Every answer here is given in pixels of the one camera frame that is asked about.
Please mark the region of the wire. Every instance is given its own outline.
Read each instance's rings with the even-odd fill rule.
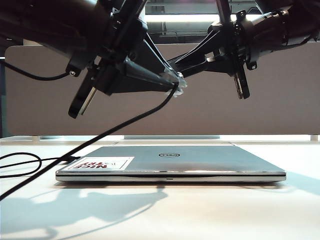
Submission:
[[[66,161],[71,155],[75,154],[76,152],[80,151],[81,149],[84,149],[85,147],[95,143],[96,141],[110,135],[113,134],[114,132],[135,123],[136,121],[143,119],[157,111],[159,111],[160,109],[162,109],[172,98],[172,96],[174,95],[175,91],[178,88],[179,83],[175,82],[174,83],[174,87],[172,88],[172,91],[170,92],[169,96],[158,106],[156,106],[155,108],[142,113],[138,116],[135,116],[103,133],[101,133],[100,135],[92,138],[89,141],[86,141],[84,143],[82,143],[81,145],[77,146],[76,148],[72,149],[71,151],[67,152],[65,155],[59,157],[57,160],[53,161],[52,163],[50,163],[49,165],[47,165],[46,167],[44,167],[43,169],[41,169],[40,171],[36,172],[34,175],[32,175],[31,177],[29,177],[28,179],[20,182],[19,184],[17,184],[16,186],[10,188],[8,191],[6,191],[5,193],[3,193],[0,196],[0,201],[2,201],[5,197],[9,196],[10,194],[14,193],[15,191],[17,191],[18,189],[22,188],[23,186],[25,186],[26,184],[32,182],[33,180],[35,180],[36,178],[38,178],[39,176],[41,176],[42,174],[44,174],[45,172],[47,172],[48,170],[50,170],[51,168],[53,168],[54,166],[56,166],[58,163],[62,162],[62,161]]]
[[[10,63],[7,63],[6,61],[0,59],[0,64],[3,64],[5,67],[19,73],[19,74],[22,74],[24,76],[27,76],[28,78],[31,78],[31,79],[35,79],[35,80],[39,80],[39,81],[53,81],[53,80],[58,80],[58,79],[62,79],[66,76],[68,76],[69,74],[68,73],[62,73],[60,75],[57,75],[57,76],[49,76],[49,77],[45,77],[45,76],[36,76],[36,75],[33,75],[29,72],[26,72],[20,68],[17,68],[16,66],[13,66],[11,65]]]
[[[15,152],[15,153],[10,153],[8,155],[4,155],[2,157],[0,157],[0,160],[1,159],[4,159],[4,158],[8,158],[8,157],[11,157],[11,156],[14,156],[14,155],[29,155],[29,156],[32,156],[32,157],[35,157],[37,160],[34,160],[34,162],[39,162],[39,165],[38,167],[35,169],[35,170],[32,170],[32,171],[29,171],[29,172],[26,172],[26,173],[19,173],[19,174],[12,174],[12,175],[3,175],[3,176],[0,176],[0,179],[3,179],[3,178],[13,178],[13,177],[21,177],[21,176],[24,176],[24,175],[28,175],[28,174],[33,174],[35,173],[36,171],[38,171],[41,166],[42,166],[42,161],[41,161],[41,158],[38,157],[37,155],[33,154],[33,153],[29,153],[29,152]]]
[[[40,158],[39,156],[37,156],[37,155],[35,155],[33,153],[30,153],[30,152],[15,152],[15,153],[10,153],[10,154],[1,156],[0,160],[8,158],[8,157],[11,157],[11,156],[15,156],[15,155],[29,155],[29,156],[35,157],[37,160],[30,160],[30,161],[23,161],[23,162],[17,162],[17,163],[13,163],[13,164],[8,164],[8,165],[0,166],[0,169],[13,167],[13,166],[17,166],[17,165],[22,165],[22,164],[35,163],[35,162],[39,162],[39,165],[35,170],[29,171],[29,172],[25,172],[25,173],[19,173],[19,174],[2,175],[2,176],[0,176],[0,179],[22,177],[22,176],[26,176],[26,175],[29,175],[29,174],[33,174],[33,173],[35,173],[36,171],[38,171],[41,168],[43,161],[49,161],[49,160],[58,159],[58,157]],[[76,159],[79,159],[79,158],[80,158],[79,156],[70,156],[69,159],[67,160],[67,162],[72,162],[72,161],[74,161]]]

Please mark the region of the laptop lid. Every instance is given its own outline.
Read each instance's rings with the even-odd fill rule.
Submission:
[[[237,146],[106,146],[56,172],[58,181],[278,182],[286,172]]]

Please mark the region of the dell logo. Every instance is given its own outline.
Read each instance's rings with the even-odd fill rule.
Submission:
[[[175,158],[175,157],[179,157],[180,154],[179,153],[160,153],[159,156],[164,158]]]

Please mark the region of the gray partition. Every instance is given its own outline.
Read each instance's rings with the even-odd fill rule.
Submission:
[[[159,45],[169,59],[192,44]],[[161,111],[116,134],[222,135],[320,134],[320,44],[274,52],[247,71],[251,97],[239,100],[234,81],[223,73],[202,72],[187,78],[184,94]],[[42,46],[15,46],[6,61],[40,76],[64,72],[68,60]],[[158,105],[159,92],[98,92],[85,115],[68,108],[85,72],[78,78],[40,82],[6,70],[7,119],[15,135],[97,135]]]

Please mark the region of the table surface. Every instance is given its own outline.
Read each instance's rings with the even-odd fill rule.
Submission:
[[[3,138],[0,143],[1,156],[30,152],[41,158],[59,157],[80,144],[30,137]],[[106,140],[75,156],[101,146],[231,144],[285,169],[287,180],[269,184],[66,184],[55,180],[60,164],[1,202],[1,239],[319,240],[318,141]],[[1,164],[27,160],[27,156],[13,156]],[[2,174],[34,166],[15,166]],[[1,192],[26,178],[1,179]]]

